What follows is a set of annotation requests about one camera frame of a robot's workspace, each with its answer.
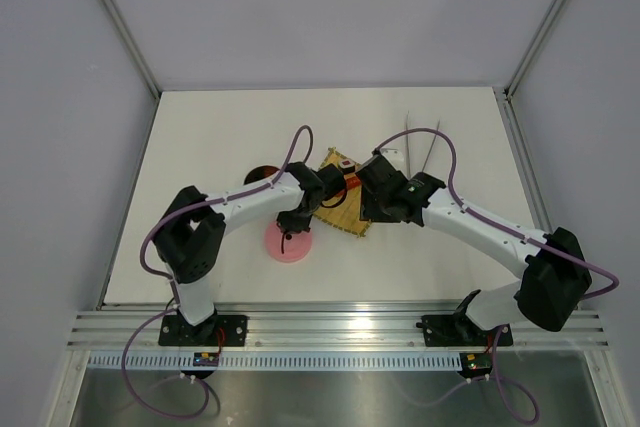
metal frame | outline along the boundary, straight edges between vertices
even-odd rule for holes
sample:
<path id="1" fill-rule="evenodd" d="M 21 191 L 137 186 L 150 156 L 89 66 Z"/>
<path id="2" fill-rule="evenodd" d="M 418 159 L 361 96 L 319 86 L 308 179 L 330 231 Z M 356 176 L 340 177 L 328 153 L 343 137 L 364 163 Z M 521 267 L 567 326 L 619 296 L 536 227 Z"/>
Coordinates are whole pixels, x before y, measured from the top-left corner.
<path id="1" fill-rule="evenodd" d="M 511 101 L 514 94 L 518 90 L 518 87 L 522 83 L 522 80 L 529 72 L 529 69 L 533 65 L 537 58 L 540 49 L 544 46 L 545 40 L 549 36 L 553 26 L 558 21 L 560 14 L 564 11 L 569 0 L 552 0 L 551 5 L 547 9 L 542 22 L 538 26 L 536 33 L 533 35 L 527 50 L 525 50 L 524 56 L 520 60 L 516 71 L 514 72 L 509 84 L 505 89 L 507 99 Z"/>
<path id="2" fill-rule="evenodd" d="M 109 16 L 111 23 L 115 27 L 116 33 L 118 34 L 118 37 L 120 37 L 125 50 L 129 54 L 131 61 L 138 69 L 138 72 L 140 73 L 140 76 L 146 84 L 147 89 L 149 89 L 149 92 L 156 101 L 160 100 L 162 91 L 160 90 L 160 87 L 156 82 L 153 72 L 151 72 L 151 69 L 147 64 L 147 61 L 142 55 L 142 52 L 140 52 L 136 41 L 131 35 L 129 27 L 127 27 L 127 24 L 124 21 L 124 17 L 120 13 L 120 9 L 118 8 L 115 0 L 100 1 L 102 3 L 102 6 L 104 7 L 105 13 Z"/>
<path id="3" fill-rule="evenodd" d="M 190 351 L 138 351 L 129 352 L 127 369 L 131 370 L 189 370 L 193 366 L 194 352 Z M 92 351 L 88 367 L 120 369 L 122 352 Z M 460 371 L 460 354 L 455 352 L 245 352 L 225 351 L 225 354 L 202 371 L 290 371 L 290 372 L 402 372 Z"/>
<path id="4" fill-rule="evenodd" d="M 127 220 L 127 216 L 129 215 L 129 209 L 131 208 L 131 203 L 133 202 L 133 192 L 135 191 L 136 184 L 138 183 L 138 177 L 140 176 L 140 171 L 142 170 L 142 161 L 144 159 L 144 154 L 147 151 L 147 146 L 149 145 L 149 140 L 151 139 L 151 131 L 153 130 L 153 124 L 156 120 L 156 115 L 158 114 L 158 107 L 160 106 L 160 97 L 155 101 L 153 105 L 153 115 L 149 119 L 148 125 L 145 127 L 145 141 L 140 149 L 138 157 L 136 158 L 136 171 L 131 178 L 131 184 L 129 185 L 129 189 L 127 190 L 129 194 L 129 198 L 127 200 L 127 206 L 124 210 L 124 214 L 122 216 L 122 222 L 120 222 L 120 229 L 118 230 L 118 236 L 115 239 L 115 243 L 113 246 L 113 251 L 111 252 L 111 258 L 109 259 L 109 268 L 107 270 L 107 274 L 105 275 L 104 282 L 102 284 L 102 289 L 100 290 L 100 296 L 98 297 L 98 304 L 96 305 L 96 309 L 101 309 L 104 303 L 104 298 L 107 295 L 107 289 L 109 288 L 109 281 L 111 280 L 111 274 L 113 273 L 113 267 L 116 262 L 116 257 L 118 255 L 118 248 L 120 247 L 120 241 L 122 240 L 122 234 L 124 233 L 124 224 Z"/>
<path id="5" fill-rule="evenodd" d="M 156 101 L 159 101 L 160 87 L 157 85 L 153 73 L 133 39 L 115 1 L 101 0 L 101 2 L 147 88 Z M 508 86 L 504 89 L 494 89 L 514 159 L 523 180 L 534 223 L 537 227 L 545 230 L 552 230 L 553 222 L 540 192 L 529 154 L 530 150 L 518 120 L 517 109 L 514 108 L 513 96 L 544 46 L 545 40 L 567 2 L 568 0 L 552 1 Z M 147 132 L 147 141 L 150 134 L 151 125 Z M 138 159 L 138 173 L 145 150 L 146 143 Z M 131 188 L 130 199 L 133 196 L 137 175 Z M 134 329 L 149 317 L 149 312 L 157 312 L 164 307 L 158 304 L 102 306 L 107 284 L 108 277 L 98 307 L 102 310 L 81 312 L 77 315 L 67 346 L 66 368 L 64 375 L 61 376 L 57 398 L 49 413 L 47 425 L 69 425 L 87 366 L 90 365 L 90 362 L 91 365 L 96 365 L 96 359 L 99 357 L 95 354 L 101 354 L 104 360 L 104 356 L 108 357 L 110 353 L 121 352 L 124 343 Z M 241 312 L 249 317 L 247 345 L 241 349 L 228 349 L 231 357 L 240 359 L 237 361 L 242 363 L 242 359 L 255 359 L 256 356 L 266 353 L 269 358 L 294 359 L 293 365 L 296 365 L 296 358 L 306 359 L 312 353 L 315 356 L 326 357 L 329 355 L 334 359 L 357 359 L 384 354 L 385 358 L 391 359 L 390 362 L 393 362 L 395 359 L 420 358 L 420 355 L 433 354 L 438 357 L 441 354 L 451 355 L 459 352 L 461 349 L 429 349 L 424 347 L 422 334 L 415 327 L 415 322 L 421 315 L 451 312 L 457 303 L 457 301 L 441 301 L 428 303 L 221 304 L 218 305 L 218 309 L 223 313 Z M 607 424 L 634 425 L 633 416 L 630 414 L 597 312 L 576 311 L 565 329 L 558 334 L 544 332 L 528 322 L 514 324 L 512 327 L 514 346 L 504 350 L 583 351 Z M 158 356 L 167 357 L 171 354 L 184 356 L 195 350 L 160 348 L 157 345 L 158 329 L 159 322 L 152 324 L 148 330 L 140 334 L 133 344 L 131 356 L 138 359 L 136 362 L 139 365 L 143 365 L 145 362 L 157 362 Z M 409 364 L 406 370 L 420 370 L 415 363 L 411 364 L 410 362 Z M 356 370 L 360 368 L 355 364 L 353 367 Z M 260 368 L 260 363 L 254 361 L 251 364 L 247 361 L 243 368 Z M 391 363 L 383 366 L 383 370 L 390 368 L 392 368 Z"/>

white wall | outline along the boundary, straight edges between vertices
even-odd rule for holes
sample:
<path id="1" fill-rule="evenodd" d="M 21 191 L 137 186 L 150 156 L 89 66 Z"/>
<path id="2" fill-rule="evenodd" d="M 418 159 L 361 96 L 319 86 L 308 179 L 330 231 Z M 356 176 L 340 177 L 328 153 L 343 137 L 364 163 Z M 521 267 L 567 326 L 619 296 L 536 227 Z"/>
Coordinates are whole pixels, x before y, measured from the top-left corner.
<path id="1" fill-rule="evenodd" d="M 0 423 L 33 426 L 92 308 L 153 103 L 98 0 L 0 0 Z"/>
<path id="2" fill-rule="evenodd" d="M 505 85 L 551 0 L 116 0 L 164 90 Z"/>
<path id="3" fill-rule="evenodd" d="M 516 94 L 543 194 L 621 278 L 594 300 L 640 419 L 640 0 L 571 0 Z"/>

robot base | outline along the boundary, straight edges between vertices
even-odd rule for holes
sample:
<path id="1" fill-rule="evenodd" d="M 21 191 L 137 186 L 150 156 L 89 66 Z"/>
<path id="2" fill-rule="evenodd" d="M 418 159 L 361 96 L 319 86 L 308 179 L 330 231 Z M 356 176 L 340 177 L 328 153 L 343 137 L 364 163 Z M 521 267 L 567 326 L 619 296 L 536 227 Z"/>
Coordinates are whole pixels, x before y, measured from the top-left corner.
<path id="1" fill-rule="evenodd" d="M 180 314 L 162 319 L 158 345 L 163 347 L 218 347 L 218 329 L 224 332 L 225 347 L 244 347 L 247 336 L 246 315 L 214 314 L 193 326 Z"/>
<path id="2" fill-rule="evenodd" d="M 422 329 L 424 343 L 427 347 L 488 347 L 493 345 L 498 329 L 484 331 L 468 324 L 454 314 L 449 315 L 423 315 L 422 321 L 416 327 Z M 500 347 L 513 345 L 511 327 L 506 326 L 498 340 Z"/>

pink plate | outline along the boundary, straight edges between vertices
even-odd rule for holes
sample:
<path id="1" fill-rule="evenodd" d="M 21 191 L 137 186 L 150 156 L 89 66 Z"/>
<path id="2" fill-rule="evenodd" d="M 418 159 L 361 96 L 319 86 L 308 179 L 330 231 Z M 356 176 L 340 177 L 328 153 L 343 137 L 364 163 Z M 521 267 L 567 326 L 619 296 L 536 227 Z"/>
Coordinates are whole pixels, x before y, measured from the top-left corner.
<path id="1" fill-rule="evenodd" d="M 275 222 L 271 222 L 264 233 L 264 245 L 267 253 L 279 262 L 290 264 L 304 258 L 311 250 L 311 232 L 291 234 L 291 239 L 284 239 L 282 253 L 282 232 Z"/>

small red object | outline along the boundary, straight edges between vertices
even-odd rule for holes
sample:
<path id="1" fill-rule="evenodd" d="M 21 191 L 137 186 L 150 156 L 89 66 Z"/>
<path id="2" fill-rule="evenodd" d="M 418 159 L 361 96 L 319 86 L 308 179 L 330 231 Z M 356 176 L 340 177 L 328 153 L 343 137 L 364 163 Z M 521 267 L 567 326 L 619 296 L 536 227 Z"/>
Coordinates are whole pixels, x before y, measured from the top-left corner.
<path id="1" fill-rule="evenodd" d="M 338 168 L 343 174 L 352 174 L 356 171 L 356 163 L 351 159 L 342 159 L 338 162 Z"/>
<path id="2" fill-rule="evenodd" d="M 352 175 L 351 177 L 346 177 L 346 181 L 347 181 L 347 190 L 355 189 L 357 186 L 362 184 L 362 182 L 360 182 L 360 179 L 355 175 Z"/>

